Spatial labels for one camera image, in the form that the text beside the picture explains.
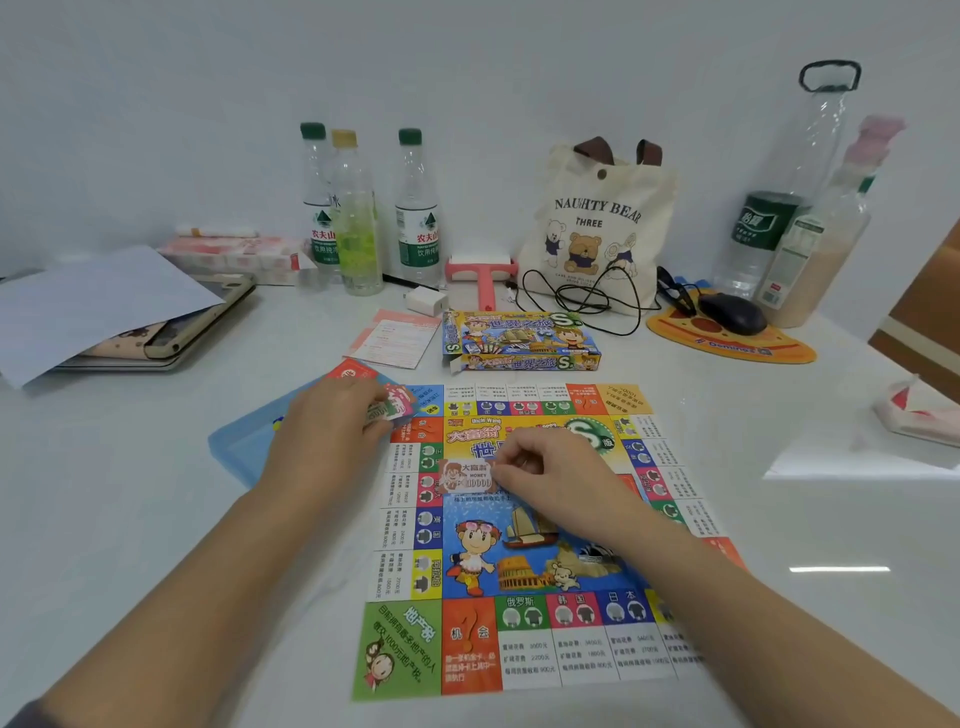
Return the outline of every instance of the hand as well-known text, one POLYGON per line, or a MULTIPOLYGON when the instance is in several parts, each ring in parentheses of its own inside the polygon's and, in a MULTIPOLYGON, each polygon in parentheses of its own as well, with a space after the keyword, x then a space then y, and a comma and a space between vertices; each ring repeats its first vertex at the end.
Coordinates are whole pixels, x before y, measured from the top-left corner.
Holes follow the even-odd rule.
POLYGON ((493 479, 557 525, 614 549, 618 526, 643 505, 587 438, 563 427, 515 429, 496 453, 493 479))
POLYGON ((364 427, 367 408, 387 399, 375 379, 328 377, 290 403, 270 445, 256 490, 326 507, 370 462, 380 438, 393 428, 384 420, 364 427))

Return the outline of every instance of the yellow bottle cap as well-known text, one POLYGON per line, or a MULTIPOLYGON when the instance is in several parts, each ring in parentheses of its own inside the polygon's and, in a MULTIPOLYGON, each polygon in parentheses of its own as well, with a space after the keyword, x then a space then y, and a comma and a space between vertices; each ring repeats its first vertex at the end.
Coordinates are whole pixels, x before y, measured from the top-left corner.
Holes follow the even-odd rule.
POLYGON ((353 129, 334 129, 330 131, 333 146, 337 149, 356 149, 357 132, 353 129))

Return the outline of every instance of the white wall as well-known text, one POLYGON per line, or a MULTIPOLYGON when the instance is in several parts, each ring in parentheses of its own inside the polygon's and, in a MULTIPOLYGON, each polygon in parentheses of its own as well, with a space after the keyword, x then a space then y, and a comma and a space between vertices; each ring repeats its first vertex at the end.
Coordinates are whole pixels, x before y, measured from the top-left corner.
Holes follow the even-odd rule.
POLYGON ((800 67, 854 58, 849 133, 911 124, 825 304, 868 336, 960 215, 958 49, 956 0, 6 0, 0 270, 180 222, 300 235, 314 119, 357 130, 381 200, 396 129, 423 127, 448 251, 515 245, 551 144, 653 139, 681 174, 665 263, 702 275, 800 67))

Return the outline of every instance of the large plastic bottle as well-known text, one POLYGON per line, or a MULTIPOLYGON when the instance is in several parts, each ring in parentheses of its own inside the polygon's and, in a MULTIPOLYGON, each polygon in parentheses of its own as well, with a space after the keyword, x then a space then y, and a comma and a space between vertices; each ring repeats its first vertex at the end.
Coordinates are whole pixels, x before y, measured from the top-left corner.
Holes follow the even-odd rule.
POLYGON ((440 212, 437 193, 423 161, 423 133, 399 131, 403 163, 396 193, 396 231, 405 279, 440 282, 440 212))
POLYGON ((864 195, 886 158, 890 140, 906 125, 897 116, 871 115, 860 125, 843 164, 808 210, 783 235, 756 302, 779 328, 803 324, 870 222, 864 195))
POLYGON ((372 296, 383 290, 383 272, 376 247, 376 200, 370 167, 357 151, 357 134, 352 129, 334 129, 333 159, 330 161, 332 195, 339 203, 333 208, 333 229, 337 235, 340 273, 347 292, 372 296))
POLYGON ((713 272, 717 290, 753 297, 797 208, 809 205, 827 178, 846 121, 844 97, 857 88, 860 73, 856 61, 816 61, 801 69, 800 86, 810 93, 806 110, 768 165, 770 176, 747 195, 731 240, 713 272), (807 72, 824 67, 850 67, 855 75, 849 84, 810 88, 807 72))
POLYGON ((337 257, 337 235, 330 217, 330 179, 326 169, 330 160, 330 145, 326 141, 326 127, 315 121, 300 124, 300 136, 306 148, 303 186, 303 204, 309 222, 307 240, 310 255, 321 275, 330 282, 339 283, 340 258, 337 257))

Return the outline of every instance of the bottle label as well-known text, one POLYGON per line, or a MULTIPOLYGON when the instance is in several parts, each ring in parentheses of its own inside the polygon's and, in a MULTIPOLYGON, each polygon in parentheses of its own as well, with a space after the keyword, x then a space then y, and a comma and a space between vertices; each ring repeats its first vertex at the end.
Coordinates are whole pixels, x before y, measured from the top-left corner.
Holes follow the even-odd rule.
POLYGON ((330 220, 330 205, 310 205, 310 251, 321 265, 339 265, 337 233, 330 220))
POLYGON ((440 225, 437 206, 423 209, 396 208, 400 263, 411 268, 426 268, 440 262, 440 225))
POLYGON ((733 226, 732 238, 738 243, 774 251, 780 237, 797 211, 797 202, 770 200, 757 195, 747 195, 740 216, 733 226))
POLYGON ((790 231, 783 236, 766 280, 759 287, 764 305, 780 310, 823 234, 823 222, 813 215, 801 215, 793 221, 790 231))

